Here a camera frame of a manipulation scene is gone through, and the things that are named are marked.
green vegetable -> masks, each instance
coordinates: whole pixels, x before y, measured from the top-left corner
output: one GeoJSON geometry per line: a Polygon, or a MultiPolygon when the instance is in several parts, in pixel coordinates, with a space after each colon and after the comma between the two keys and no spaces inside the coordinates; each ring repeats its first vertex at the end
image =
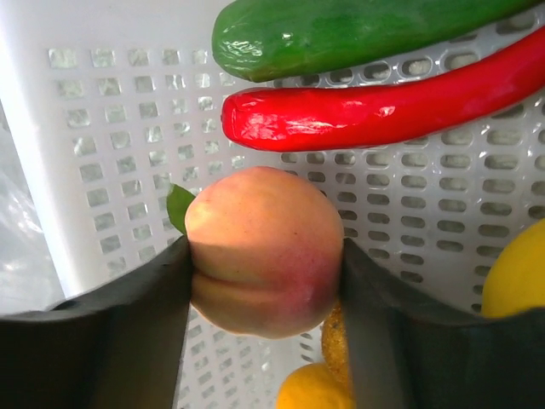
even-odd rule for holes
{"type": "Polygon", "coordinates": [[[173,184],[167,196],[167,213],[172,225],[180,232],[187,234],[186,213],[187,208],[195,199],[195,195],[183,187],[173,184]]]}
{"type": "Polygon", "coordinates": [[[253,82],[357,66],[467,34],[542,0],[235,0],[215,61],[253,82]]]}

yellow fruit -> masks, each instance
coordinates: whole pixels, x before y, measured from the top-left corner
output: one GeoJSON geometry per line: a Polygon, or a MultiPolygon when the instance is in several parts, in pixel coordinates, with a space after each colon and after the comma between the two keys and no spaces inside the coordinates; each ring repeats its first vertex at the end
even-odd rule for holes
{"type": "Polygon", "coordinates": [[[333,377],[352,394],[352,380],[348,363],[347,335],[341,304],[337,303],[324,321],[322,355],[333,377]]]}
{"type": "Polygon", "coordinates": [[[335,381],[325,363],[303,366],[280,386],[276,409],[355,409],[347,391],[335,381]]]}
{"type": "Polygon", "coordinates": [[[204,189],[186,213],[192,305],[226,331],[290,337],[335,303],[344,230],[309,181],[255,166],[204,189]]]}
{"type": "Polygon", "coordinates": [[[501,318],[545,307],[545,219],[502,251],[486,277],[482,315],[501,318]]]}

chili pepper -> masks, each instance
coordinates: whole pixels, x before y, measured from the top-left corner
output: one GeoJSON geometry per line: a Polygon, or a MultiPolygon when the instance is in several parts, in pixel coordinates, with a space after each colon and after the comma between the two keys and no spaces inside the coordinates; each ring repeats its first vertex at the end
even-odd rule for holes
{"type": "Polygon", "coordinates": [[[248,89],[222,108],[227,138],[274,152],[379,146],[448,130],[545,87],[545,27],[471,65],[397,85],[248,89]]]}

cucumber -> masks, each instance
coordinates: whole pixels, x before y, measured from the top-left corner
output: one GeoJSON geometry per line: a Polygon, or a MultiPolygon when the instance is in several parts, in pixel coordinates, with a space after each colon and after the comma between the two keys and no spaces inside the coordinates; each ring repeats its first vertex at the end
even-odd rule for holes
{"type": "Polygon", "coordinates": [[[235,0],[212,54],[255,83],[357,66],[467,34],[542,0],[235,0]]]}

clear plastic bag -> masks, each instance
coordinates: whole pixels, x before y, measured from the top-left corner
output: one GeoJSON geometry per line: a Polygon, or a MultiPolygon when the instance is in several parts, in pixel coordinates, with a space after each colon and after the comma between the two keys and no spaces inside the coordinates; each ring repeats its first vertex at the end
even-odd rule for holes
{"type": "Polygon", "coordinates": [[[62,298],[0,105],[0,314],[44,309],[62,298]]]}

